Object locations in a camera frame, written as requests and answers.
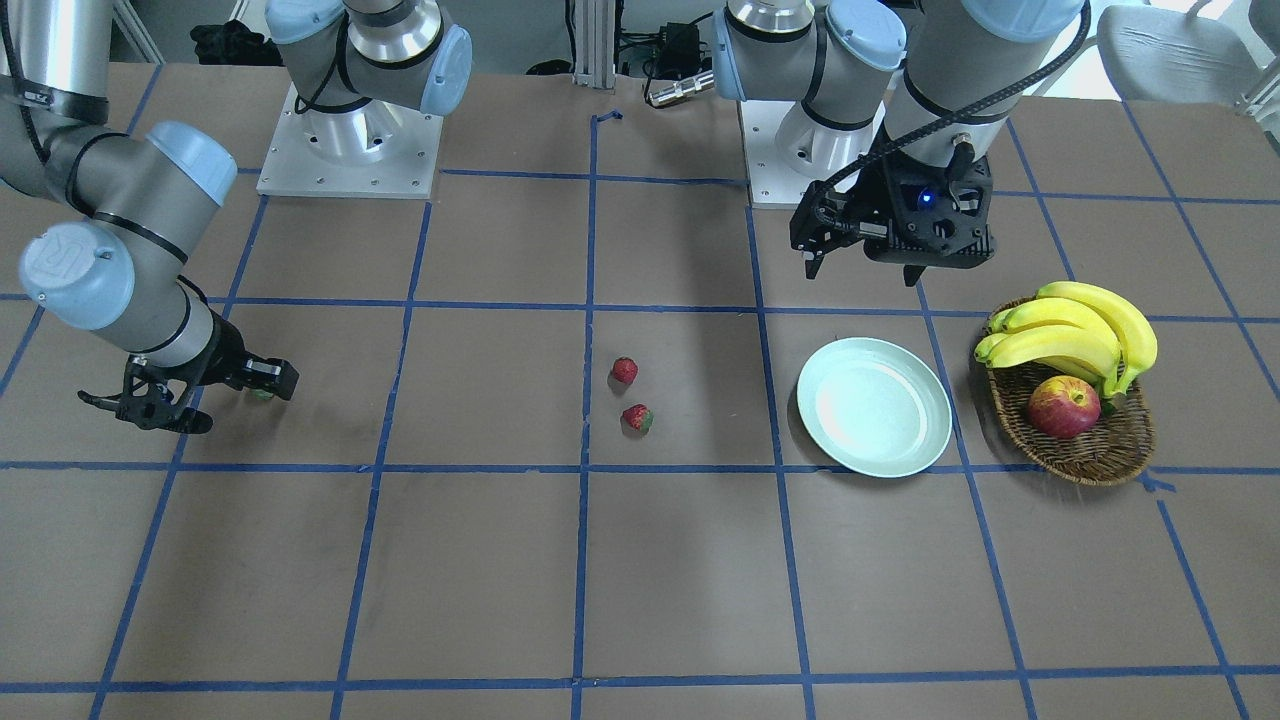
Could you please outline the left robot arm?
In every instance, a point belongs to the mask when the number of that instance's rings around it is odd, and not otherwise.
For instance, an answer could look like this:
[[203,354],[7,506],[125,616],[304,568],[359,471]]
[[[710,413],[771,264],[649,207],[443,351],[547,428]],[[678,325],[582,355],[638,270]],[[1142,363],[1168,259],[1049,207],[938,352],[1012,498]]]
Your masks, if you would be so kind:
[[735,101],[787,101],[776,147],[808,183],[788,242],[815,279],[860,246],[900,265],[992,259],[988,151],[1023,92],[1071,56],[1088,1],[919,1],[905,22],[883,1],[727,1],[716,14],[713,76]]

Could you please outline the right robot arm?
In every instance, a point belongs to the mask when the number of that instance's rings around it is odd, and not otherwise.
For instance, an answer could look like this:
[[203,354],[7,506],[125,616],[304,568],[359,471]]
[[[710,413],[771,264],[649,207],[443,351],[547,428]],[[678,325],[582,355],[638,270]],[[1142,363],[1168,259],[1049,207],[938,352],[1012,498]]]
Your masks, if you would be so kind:
[[[3,4],[3,184],[63,204],[77,222],[31,240],[26,293],[65,325],[125,354],[122,387],[78,400],[145,430],[201,434],[204,386],[289,400],[284,359],[241,332],[183,274],[238,173],[215,138],[177,120],[143,138],[109,127],[108,1]],[[268,37],[291,76],[298,163],[370,170],[374,192],[416,195],[435,147],[419,127],[451,114],[474,41],[439,1],[269,1]]]

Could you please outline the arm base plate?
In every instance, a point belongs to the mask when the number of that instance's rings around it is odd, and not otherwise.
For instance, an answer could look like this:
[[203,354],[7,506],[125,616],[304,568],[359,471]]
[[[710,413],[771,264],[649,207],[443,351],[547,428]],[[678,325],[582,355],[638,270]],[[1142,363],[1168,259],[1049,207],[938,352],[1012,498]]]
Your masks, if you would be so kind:
[[294,111],[289,87],[259,173],[265,196],[431,196],[444,119],[372,100],[347,114]]
[[796,102],[739,104],[751,206],[794,210],[813,181],[824,181],[867,154],[884,118],[876,109],[860,129],[831,129]]

